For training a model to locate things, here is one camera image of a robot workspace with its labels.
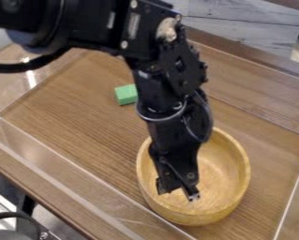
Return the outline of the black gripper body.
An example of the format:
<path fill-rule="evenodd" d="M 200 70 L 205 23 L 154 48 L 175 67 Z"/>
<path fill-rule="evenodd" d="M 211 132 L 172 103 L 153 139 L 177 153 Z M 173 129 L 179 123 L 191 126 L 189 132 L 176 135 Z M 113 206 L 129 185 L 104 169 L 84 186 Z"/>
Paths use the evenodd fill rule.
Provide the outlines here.
<path fill-rule="evenodd" d="M 148 125 L 149 157 L 156 171 L 160 175 L 196 175 L 197 150 L 209 140 L 212 129 L 207 95 L 197 89 L 164 111 L 152 103 L 153 99 L 140 97 L 136 111 Z"/>

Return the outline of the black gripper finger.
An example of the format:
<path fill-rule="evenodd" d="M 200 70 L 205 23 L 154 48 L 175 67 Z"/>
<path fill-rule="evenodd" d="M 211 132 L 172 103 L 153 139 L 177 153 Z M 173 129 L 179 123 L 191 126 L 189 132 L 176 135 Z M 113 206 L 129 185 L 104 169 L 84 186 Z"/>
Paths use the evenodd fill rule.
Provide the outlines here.
<path fill-rule="evenodd" d="M 183 190 L 189 202 L 196 201 L 200 198 L 200 193 L 196 186 L 199 183 L 196 163 L 191 160 L 171 161 L 168 159 L 168 165 L 180 180 L 181 187 L 179 189 Z"/>
<path fill-rule="evenodd" d="M 180 180 L 168 165 L 168 159 L 157 153 L 152 146 L 149 147 L 149 158 L 157 173 L 154 180 L 157 194 L 172 193 L 181 187 Z"/>

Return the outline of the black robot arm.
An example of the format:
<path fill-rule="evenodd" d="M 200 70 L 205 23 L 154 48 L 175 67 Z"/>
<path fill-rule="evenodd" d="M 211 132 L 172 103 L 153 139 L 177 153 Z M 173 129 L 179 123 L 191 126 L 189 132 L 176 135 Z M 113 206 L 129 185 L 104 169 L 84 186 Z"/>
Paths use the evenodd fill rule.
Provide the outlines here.
<path fill-rule="evenodd" d="M 124 59 L 137 92 L 136 111 L 149 129 L 156 190 L 197 189 L 197 150 L 212 118 L 207 65 L 189 45 L 181 15 L 164 0 L 0 0 L 0 29 L 24 50 L 25 63 L 0 64 L 0 73 L 34 70 L 70 49 Z"/>

